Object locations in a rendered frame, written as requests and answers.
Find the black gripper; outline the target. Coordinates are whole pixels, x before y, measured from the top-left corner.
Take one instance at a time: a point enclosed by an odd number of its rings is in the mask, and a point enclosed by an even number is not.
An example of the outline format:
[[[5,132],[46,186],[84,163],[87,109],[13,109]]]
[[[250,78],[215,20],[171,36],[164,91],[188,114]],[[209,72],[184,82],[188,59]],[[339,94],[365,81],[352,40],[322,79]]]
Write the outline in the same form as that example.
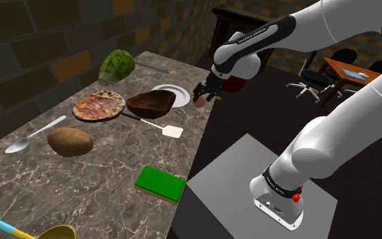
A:
[[[204,82],[199,82],[193,90],[193,102],[196,102],[203,94],[209,94],[207,101],[211,101],[220,92],[224,79],[210,72]]]

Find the white plate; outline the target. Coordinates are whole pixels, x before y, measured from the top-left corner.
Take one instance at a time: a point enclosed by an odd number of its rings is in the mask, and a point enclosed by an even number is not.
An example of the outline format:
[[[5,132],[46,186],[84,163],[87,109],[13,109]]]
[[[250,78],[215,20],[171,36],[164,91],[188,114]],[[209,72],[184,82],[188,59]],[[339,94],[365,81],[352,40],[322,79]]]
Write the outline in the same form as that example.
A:
[[[175,93],[176,99],[172,105],[172,108],[184,107],[191,99],[190,94],[182,87],[173,84],[162,84],[155,86],[153,90],[167,90]]]

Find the dark red round object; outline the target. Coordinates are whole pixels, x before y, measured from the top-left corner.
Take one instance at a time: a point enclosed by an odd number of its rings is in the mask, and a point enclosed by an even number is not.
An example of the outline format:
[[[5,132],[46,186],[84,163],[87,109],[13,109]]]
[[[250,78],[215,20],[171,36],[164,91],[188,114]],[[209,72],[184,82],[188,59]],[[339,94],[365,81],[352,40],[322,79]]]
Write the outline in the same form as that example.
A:
[[[246,80],[234,76],[230,76],[222,84],[222,90],[228,93],[240,91],[246,84]]]

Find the brown wooden bowl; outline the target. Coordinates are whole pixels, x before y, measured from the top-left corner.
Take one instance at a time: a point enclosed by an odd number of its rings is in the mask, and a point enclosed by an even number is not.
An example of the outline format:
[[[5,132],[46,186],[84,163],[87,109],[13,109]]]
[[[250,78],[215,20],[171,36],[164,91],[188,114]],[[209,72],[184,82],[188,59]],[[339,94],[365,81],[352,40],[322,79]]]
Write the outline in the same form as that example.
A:
[[[167,90],[152,90],[126,100],[129,111],[145,119],[157,119],[166,115],[176,100],[175,93]]]

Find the silver knife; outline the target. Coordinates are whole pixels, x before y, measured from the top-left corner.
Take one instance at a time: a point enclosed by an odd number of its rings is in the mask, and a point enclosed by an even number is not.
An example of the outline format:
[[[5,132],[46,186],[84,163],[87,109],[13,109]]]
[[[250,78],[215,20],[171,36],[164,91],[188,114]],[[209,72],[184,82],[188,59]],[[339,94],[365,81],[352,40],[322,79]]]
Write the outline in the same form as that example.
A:
[[[142,67],[146,67],[146,68],[148,68],[148,69],[153,69],[153,70],[159,71],[159,72],[161,72],[161,73],[170,74],[170,72],[167,71],[167,70],[160,69],[160,68],[157,68],[157,67],[153,67],[153,66],[151,66],[151,65],[146,65],[146,64],[141,63],[141,62],[135,62],[135,64],[136,64],[136,65],[140,65],[140,66],[142,66]]]

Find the dark wooden cabinet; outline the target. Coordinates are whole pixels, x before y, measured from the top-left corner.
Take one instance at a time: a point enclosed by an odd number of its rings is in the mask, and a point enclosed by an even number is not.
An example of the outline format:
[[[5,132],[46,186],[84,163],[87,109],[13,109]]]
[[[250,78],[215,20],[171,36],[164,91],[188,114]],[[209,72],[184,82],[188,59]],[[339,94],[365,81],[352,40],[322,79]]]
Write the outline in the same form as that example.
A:
[[[214,30],[209,55],[213,58],[215,51],[235,32],[249,33],[258,27],[272,21],[266,16],[253,14],[234,7],[221,4],[212,9],[217,22]]]

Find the green lettuce head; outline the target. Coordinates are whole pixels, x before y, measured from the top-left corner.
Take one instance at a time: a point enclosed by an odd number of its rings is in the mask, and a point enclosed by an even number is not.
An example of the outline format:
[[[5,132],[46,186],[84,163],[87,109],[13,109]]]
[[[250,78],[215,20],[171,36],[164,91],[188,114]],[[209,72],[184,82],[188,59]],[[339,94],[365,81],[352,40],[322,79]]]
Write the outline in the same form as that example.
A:
[[[115,84],[126,78],[135,69],[134,58],[125,50],[112,51],[98,72],[98,83],[102,86]]]

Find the grey robot stand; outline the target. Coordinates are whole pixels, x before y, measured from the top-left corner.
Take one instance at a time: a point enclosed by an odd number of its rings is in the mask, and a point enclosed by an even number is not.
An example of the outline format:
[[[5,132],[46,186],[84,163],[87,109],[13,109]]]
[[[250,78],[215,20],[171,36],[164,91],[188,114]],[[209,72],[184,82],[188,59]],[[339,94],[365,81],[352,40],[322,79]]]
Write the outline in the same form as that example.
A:
[[[254,205],[250,181],[276,158],[243,136],[187,182],[173,232],[179,239],[327,239],[337,200],[312,181],[303,186],[304,215],[294,231]]]

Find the green and yellow sponge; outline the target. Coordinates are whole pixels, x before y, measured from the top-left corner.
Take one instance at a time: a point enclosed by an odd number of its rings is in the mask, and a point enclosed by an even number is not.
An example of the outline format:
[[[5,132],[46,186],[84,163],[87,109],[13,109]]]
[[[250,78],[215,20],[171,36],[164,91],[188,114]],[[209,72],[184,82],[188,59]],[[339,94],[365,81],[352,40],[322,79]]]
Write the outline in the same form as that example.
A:
[[[172,204],[178,204],[185,186],[185,180],[156,168],[145,166],[134,185],[141,191]]]

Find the pizza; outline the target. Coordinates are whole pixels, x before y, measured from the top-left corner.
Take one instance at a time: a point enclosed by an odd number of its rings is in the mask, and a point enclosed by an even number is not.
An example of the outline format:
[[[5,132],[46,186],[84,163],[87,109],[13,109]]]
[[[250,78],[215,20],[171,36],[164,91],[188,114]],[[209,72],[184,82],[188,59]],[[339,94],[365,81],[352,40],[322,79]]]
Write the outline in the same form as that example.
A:
[[[126,101],[120,94],[101,90],[80,100],[73,107],[73,115],[81,121],[100,122],[116,118],[125,106]]]

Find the orange wooden desk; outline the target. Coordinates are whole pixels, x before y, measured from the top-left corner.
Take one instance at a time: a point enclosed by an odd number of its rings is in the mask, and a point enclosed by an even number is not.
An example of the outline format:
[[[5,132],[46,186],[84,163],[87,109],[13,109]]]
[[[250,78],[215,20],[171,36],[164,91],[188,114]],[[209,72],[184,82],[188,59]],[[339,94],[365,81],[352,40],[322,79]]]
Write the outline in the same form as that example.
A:
[[[345,85],[349,84],[351,86],[359,86],[364,87],[365,85],[369,84],[372,80],[376,79],[378,76],[380,76],[380,73],[370,71],[368,69],[363,69],[361,67],[357,67],[354,65],[349,65],[344,62],[339,62],[327,57],[324,57],[325,63],[320,68],[319,73],[323,73],[327,67],[331,68],[334,73],[337,74],[339,77],[339,81],[335,84],[335,87],[332,89],[332,91],[329,93],[329,95],[324,99],[320,101],[319,108],[323,107],[337,92]],[[347,69],[353,72],[357,73],[365,73],[368,75],[368,77],[364,81],[358,81],[356,79],[352,79],[350,77],[347,77],[344,72],[342,72],[341,69]]]

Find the brown potato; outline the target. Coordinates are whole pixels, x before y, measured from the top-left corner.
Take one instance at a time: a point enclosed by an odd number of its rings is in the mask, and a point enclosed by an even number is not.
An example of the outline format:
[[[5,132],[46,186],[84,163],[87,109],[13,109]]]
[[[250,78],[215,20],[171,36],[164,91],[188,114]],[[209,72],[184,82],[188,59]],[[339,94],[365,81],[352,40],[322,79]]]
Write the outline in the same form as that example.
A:
[[[92,137],[86,132],[67,127],[51,131],[47,142],[57,154],[67,158],[87,154],[94,146]]]

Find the silver spoon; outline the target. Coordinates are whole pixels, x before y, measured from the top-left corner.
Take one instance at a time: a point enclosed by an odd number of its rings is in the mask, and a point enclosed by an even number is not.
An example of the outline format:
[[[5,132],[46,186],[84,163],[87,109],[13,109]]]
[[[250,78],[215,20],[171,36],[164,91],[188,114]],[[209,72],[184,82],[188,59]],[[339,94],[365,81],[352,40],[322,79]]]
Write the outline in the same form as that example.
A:
[[[16,153],[18,151],[22,151],[23,149],[25,149],[29,143],[30,143],[30,139],[35,136],[36,134],[44,131],[44,130],[47,130],[48,128],[51,128],[52,126],[55,126],[56,124],[60,123],[61,121],[63,121],[64,119],[66,118],[65,115],[62,115],[60,117],[58,117],[57,119],[55,119],[54,121],[52,121],[51,123],[49,123],[48,125],[44,126],[43,128],[39,129],[38,131],[28,135],[27,137],[19,140],[19,141],[16,141],[14,144],[10,145],[6,150],[5,150],[5,153]]]

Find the black-handled white spatula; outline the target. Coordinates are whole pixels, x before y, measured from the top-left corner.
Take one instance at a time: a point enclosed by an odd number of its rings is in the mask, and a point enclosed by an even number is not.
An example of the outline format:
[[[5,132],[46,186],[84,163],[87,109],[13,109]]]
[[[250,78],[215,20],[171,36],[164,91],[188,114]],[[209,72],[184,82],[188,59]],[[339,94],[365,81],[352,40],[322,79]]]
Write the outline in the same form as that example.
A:
[[[161,129],[162,134],[165,135],[165,136],[169,136],[169,137],[172,137],[172,138],[179,139],[181,134],[183,133],[183,129],[179,128],[179,127],[176,127],[176,126],[171,126],[171,125],[158,126],[157,124],[148,122],[147,120],[142,119],[141,117],[138,117],[138,116],[135,116],[135,115],[130,115],[130,114],[124,113],[124,112],[121,112],[121,114],[124,115],[124,116],[130,117],[132,119],[144,122],[146,124],[155,126],[156,128]]]

